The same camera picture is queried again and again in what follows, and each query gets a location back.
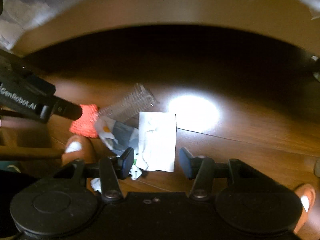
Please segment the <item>white paper napkin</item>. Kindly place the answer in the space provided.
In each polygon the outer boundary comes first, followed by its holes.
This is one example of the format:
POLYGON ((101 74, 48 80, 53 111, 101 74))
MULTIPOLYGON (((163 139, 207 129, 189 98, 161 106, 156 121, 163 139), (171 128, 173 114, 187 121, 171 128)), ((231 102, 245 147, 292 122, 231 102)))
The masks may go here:
POLYGON ((136 165, 144 171, 174 172, 176 115, 140 112, 136 165))

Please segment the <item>crumpled silver snack bag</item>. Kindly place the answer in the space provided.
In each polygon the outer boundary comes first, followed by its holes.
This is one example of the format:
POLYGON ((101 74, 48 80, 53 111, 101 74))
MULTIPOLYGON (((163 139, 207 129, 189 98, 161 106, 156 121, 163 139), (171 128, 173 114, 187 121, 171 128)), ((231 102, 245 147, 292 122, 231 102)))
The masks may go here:
POLYGON ((106 116, 99 117, 94 127, 99 139, 117 157, 120 158, 127 148, 133 149, 135 155, 129 177, 132 180, 138 179, 143 173, 136 165, 138 159, 138 129, 106 116))

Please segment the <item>orange foam net sleeve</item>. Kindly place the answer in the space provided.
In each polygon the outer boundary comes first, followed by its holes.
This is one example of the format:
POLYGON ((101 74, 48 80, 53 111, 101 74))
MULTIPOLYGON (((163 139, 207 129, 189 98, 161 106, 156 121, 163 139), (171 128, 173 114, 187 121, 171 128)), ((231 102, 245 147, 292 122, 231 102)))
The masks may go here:
POLYGON ((69 131, 83 137, 97 138, 98 133, 94 127, 98 119, 97 105, 80 105, 80 107, 82 109, 82 115, 78 120, 71 123, 69 131))

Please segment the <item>clear ridged plastic tray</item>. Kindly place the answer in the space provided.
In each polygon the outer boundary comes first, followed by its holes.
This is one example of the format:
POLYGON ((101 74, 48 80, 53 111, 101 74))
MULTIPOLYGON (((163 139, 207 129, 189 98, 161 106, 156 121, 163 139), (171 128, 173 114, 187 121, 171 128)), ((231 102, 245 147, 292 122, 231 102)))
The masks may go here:
POLYGON ((97 120, 109 118, 119 122, 126 122, 140 112, 157 105, 158 101, 142 84, 137 83, 116 103, 104 107, 97 112, 97 120))

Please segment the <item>metal bed leg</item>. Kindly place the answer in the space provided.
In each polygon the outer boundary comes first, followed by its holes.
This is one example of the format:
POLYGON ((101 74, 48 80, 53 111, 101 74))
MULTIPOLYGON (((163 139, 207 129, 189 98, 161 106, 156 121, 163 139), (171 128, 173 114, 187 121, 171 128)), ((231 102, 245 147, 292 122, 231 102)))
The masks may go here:
POLYGON ((317 56, 312 56, 311 59, 313 60, 313 76, 320 82, 320 59, 317 56))

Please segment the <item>wooden bed frame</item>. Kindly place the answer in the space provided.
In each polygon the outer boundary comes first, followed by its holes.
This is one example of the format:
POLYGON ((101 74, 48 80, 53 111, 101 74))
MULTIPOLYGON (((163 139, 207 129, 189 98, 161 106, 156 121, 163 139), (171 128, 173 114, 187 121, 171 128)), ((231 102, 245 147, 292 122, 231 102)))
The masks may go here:
POLYGON ((97 31, 149 24, 228 27, 269 36, 319 54, 319 0, 83 0, 24 33, 25 56, 97 31))

